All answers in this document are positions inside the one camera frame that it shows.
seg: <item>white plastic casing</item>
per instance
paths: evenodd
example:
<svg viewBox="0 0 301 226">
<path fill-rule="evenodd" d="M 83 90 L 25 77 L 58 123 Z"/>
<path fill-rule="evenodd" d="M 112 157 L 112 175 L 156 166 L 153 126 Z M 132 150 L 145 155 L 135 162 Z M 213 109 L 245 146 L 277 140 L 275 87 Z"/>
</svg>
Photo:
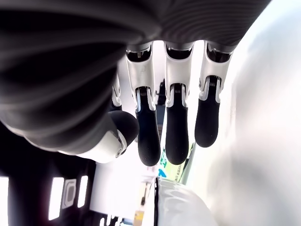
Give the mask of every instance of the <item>white plastic casing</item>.
<svg viewBox="0 0 301 226">
<path fill-rule="evenodd" d="M 177 60 L 171 58 L 165 48 L 165 87 L 166 87 L 166 105 L 170 106 L 171 102 L 171 85 L 175 83 L 181 83 L 185 85 L 185 100 L 188 99 L 190 75 L 191 75 L 191 60 L 192 60 L 193 47 L 191 54 L 188 58 Z"/>
<path fill-rule="evenodd" d="M 112 92 L 112 101 L 116 107 L 121 106 L 120 94 L 121 94 L 120 93 L 120 84 L 119 84 L 118 75 L 116 74 L 116 78 L 113 83 L 113 92 Z"/>
<path fill-rule="evenodd" d="M 203 62 L 202 62 L 202 69 L 201 69 L 201 75 L 200 75 L 200 90 L 204 91 L 205 89 L 205 81 L 206 77 L 210 75 L 218 76 L 221 78 L 221 88 L 220 93 L 224 87 L 225 79 L 227 76 L 228 67 L 230 64 L 230 60 L 232 58 L 232 54 L 228 61 L 224 63 L 217 63 L 209 59 L 207 55 L 207 45 L 208 42 L 205 41 L 204 44 L 204 54 L 203 54 Z"/>
<path fill-rule="evenodd" d="M 193 191 L 175 181 L 158 178 L 150 187 L 142 226 L 154 226 L 158 209 L 158 226 L 218 226 L 210 210 Z"/>
<path fill-rule="evenodd" d="M 149 87 L 151 92 L 151 100 L 155 102 L 156 89 L 155 89 L 155 74 L 152 60 L 152 50 L 150 57 L 142 62 L 130 61 L 127 57 L 127 69 L 132 89 L 132 96 L 137 106 L 136 89 L 139 87 Z"/>
</svg>

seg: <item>white surface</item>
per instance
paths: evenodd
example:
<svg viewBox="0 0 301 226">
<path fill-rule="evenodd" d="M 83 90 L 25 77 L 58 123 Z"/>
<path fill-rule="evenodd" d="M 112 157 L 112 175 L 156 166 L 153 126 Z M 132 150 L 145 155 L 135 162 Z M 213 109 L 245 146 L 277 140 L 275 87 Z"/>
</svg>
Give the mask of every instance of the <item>white surface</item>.
<svg viewBox="0 0 301 226">
<path fill-rule="evenodd" d="M 99 163 L 107 163 L 115 160 L 117 153 L 122 149 L 118 138 L 111 131 L 108 131 L 95 147 L 82 154 L 77 154 L 77 156 Z"/>
<path fill-rule="evenodd" d="M 0 225 L 8 226 L 8 183 L 9 178 L 0 177 Z"/>
<path fill-rule="evenodd" d="M 164 79 L 165 71 L 165 53 L 164 53 L 164 43 L 163 41 L 154 41 L 152 45 L 152 60 L 154 64 L 154 75 L 155 75 L 155 89 L 159 92 L 160 83 Z M 122 108 L 125 108 L 125 111 L 133 113 L 135 115 L 135 104 L 132 98 L 131 88 L 127 88 L 129 84 L 128 70 L 126 58 L 122 58 L 119 62 L 118 67 L 118 76 L 121 87 L 121 101 Z"/>
<path fill-rule="evenodd" d="M 187 185 L 219 225 L 301 225 L 301 1 L 274 0 L 234 51 L 216 143 Z"/>
<path fill-rule="evenodd" d="M 85 205 L 87 184 L 88 184 L 88 176 L 82 176 L 80 180 L 80 186 L 79 186 L 79 201 L 77 203 L 78 208 Z"/>
<path fill-rule="evenodd" d="M 63 186 L 64 178 L 53 178 L 49 202 L 48 220 L 53 220 L 60 216 Z"/>
<path fill-rule="evenodd" d="M 121 90 L 120 90 L 119 78 L 118 75 L 116 74 L 116 78 L 114 80 L 113 88 L 112 88 L 112 100 L 113 100 L 113 104 L 116 107 L 121 106 L 120 92 Z"/>
<path fill-rule="evenodd" d="M 154 189 L 150 189 L 142 226 L 153 226 Z M 158 178 L 158 226 L 217 226 L 205 203 L 186 186 Z"/>
</svg>

